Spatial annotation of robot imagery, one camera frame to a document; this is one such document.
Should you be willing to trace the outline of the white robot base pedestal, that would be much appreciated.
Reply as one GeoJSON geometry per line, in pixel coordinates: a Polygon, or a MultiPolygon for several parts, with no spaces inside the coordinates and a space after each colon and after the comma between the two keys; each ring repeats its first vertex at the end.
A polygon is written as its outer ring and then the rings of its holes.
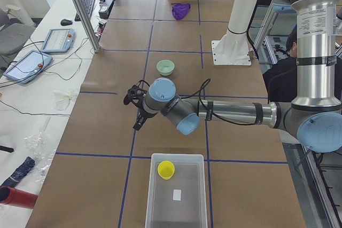
{"type": "Polygon", "coordinates": [[[257,0],[234,0],[227,32],[212,41],[214,65],[250,66],[247,31],[257,0]]]}

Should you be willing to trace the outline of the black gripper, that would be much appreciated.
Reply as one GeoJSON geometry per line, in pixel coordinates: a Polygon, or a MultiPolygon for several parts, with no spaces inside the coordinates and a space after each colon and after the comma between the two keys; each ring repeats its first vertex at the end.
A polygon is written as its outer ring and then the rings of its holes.
{"type": "Polygon", "coordinates": [[[133,126],[133,129],[139,131],[141,127],[146,122],[146,111],[143,109],[143,100],[146,94],[146,90],[140,87],[140,84],[134,84],[130,89],[128,89],[126,96],[123,99],[124,105],[129,105],[132,103],[135,107],[137,107],[139,111],[139,115],[136,119],[136,122],[133,126]]]}

